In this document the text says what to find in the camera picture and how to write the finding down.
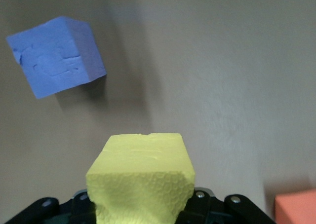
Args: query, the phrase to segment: gray surface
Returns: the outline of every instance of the gray surface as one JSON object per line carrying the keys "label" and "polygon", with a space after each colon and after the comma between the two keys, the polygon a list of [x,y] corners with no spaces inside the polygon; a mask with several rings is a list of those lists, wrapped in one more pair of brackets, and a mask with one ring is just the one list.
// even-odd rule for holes
{"label": "gray surface", "polygon": [[[1,0],[0,222],[61,202],[113,134],[179,132],[196,185],[248,196],[316,187],[315,0]],[[108,70],[36,100],[4,38],[88,21]]]}

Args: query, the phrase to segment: yellow foam block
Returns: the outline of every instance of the yellow foam block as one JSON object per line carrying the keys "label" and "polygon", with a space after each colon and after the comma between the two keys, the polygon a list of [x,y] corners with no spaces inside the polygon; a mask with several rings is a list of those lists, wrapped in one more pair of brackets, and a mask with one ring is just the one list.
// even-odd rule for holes
{"label": "yellow foam block", "polygon": [[180,134],[109,138],[86,174],[97,224],[174,224],[194,192]]}

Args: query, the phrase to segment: blue foam block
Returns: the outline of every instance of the blue foam block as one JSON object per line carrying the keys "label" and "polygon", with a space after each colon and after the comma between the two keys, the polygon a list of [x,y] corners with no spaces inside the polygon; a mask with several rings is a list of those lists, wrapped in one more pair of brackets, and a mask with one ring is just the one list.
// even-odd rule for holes
{"label": "blue foam block", "polygon": [[38,99],[106,75],[86,22],[62,16],[6,40]]}

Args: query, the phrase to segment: textured yellow surface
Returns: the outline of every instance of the textured yellow surface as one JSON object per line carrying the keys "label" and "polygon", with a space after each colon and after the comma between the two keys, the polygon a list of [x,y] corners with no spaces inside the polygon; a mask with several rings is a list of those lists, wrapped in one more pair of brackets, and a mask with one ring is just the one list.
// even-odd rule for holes
{"label": "textured yellow surface", "polygon": [[180,134],[109,138],[86,174],[97,224],[173,224],[194,191]]}

